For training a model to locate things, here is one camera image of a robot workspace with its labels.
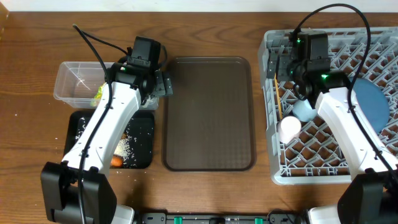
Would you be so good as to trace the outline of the wooden chopstick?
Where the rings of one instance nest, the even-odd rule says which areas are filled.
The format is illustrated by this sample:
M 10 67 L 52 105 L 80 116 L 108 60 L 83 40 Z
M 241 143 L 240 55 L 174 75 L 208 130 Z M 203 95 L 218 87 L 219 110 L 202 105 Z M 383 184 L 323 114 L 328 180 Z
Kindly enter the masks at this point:
M 276 73 L 274 75 L 274 85 L 275 85 L 275 93 L 276 93 L 276 100 L 277 100 L 277 106 L 278 106 L 278 115 L 279 115 L 279 120 L 281 121 L 283 119 L 283 114 L 282 114 L 282 107 L 281 107 L 281 103 L 280 103 L 279 84 L 277 82 Z

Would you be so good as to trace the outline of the dark blue plate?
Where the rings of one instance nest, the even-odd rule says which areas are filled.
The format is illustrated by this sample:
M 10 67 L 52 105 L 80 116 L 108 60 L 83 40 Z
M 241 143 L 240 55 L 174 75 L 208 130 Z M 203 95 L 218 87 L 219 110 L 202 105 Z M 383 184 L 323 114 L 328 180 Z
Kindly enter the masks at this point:
M 363 78 L 356 79 L 353 91 L 374 131 L 380 134 L 389 120 L 387 98 L 378 86 Z

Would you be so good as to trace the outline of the white cooked rice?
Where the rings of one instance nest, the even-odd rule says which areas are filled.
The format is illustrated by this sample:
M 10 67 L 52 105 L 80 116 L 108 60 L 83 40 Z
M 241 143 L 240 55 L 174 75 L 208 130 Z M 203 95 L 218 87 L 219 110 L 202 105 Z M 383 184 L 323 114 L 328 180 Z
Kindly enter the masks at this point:
M 78 120 L 76 134 L 75 134 L 75 142 L 77 142 L 80 139 L 89 120 L 90 120 L 89 118 L 85 117 L 82 117 Z M 123 132 L 127 134 L 127 139 L 120 139 L 114 152 L 114 156 L 119 156 L 123 158 L 124 162 L 122 168 L 125 169 L 138 168 L 138 160 L 133 148 L 133 144 L 137 142 L 137 138 L 131 135 L 131 128 L 133 122 L 134 118 L 131 118 L 126 126 L 125 131 Z

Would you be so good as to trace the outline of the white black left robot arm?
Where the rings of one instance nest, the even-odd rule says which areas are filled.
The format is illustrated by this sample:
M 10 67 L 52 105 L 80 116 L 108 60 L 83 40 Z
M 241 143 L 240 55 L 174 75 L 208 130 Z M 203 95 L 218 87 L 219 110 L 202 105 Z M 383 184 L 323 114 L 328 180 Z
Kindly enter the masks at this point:
M 60 163 L 47 162 L 40 181 L 47 219 L 55 223 L 133 223 L 134 209 L 117 203 L 108 175 L 133 115 L 148 96 L 172 94 L 168 72 L 114 63 L 84 132 Z

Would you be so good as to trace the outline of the orange carrot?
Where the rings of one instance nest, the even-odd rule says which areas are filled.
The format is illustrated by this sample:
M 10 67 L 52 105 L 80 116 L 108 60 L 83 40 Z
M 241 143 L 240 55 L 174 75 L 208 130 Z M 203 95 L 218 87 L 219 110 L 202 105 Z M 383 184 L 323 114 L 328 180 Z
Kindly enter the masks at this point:
M 113 158 L 111 159 L 111 167 L 113 168 L 120 168 L 123 166 L 123 158 L 119 157 L 119 156 L 113 156 Z

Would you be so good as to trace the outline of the light blue cup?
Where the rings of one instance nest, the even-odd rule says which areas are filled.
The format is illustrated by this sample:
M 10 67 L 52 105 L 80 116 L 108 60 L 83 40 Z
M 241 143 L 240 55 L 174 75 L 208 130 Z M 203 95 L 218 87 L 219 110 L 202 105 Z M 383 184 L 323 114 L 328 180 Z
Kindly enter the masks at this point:
M 317 111 L 312 108 L 308 100 L 298 100 L 293 105 L 293 115 L 302 122 L 312 121 Z

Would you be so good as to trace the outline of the pink cup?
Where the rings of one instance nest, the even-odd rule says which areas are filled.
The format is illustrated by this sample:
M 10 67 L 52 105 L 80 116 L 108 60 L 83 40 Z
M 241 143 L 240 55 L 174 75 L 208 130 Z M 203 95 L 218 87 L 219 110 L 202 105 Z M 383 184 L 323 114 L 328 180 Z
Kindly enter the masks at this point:
M 287 116 L 277 124 L 277 132 L 279 134 L 279 141 L 287 144 L 291 140 L 298 138 L 300 135 L 302 125 L 295 116 Z

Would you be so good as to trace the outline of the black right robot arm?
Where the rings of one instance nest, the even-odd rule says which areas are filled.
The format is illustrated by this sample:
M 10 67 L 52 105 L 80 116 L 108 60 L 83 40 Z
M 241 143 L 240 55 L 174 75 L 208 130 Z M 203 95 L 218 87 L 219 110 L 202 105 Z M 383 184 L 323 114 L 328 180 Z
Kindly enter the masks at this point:
M 331 129 L 352 182 L 336 205 L 315 207 L 297 223 L 397 223 L 397 158 L 379 142 L 359 106 L 353 82 L 330 68 L 326 47 L 269 54 L 267 77 L 293 81 Z

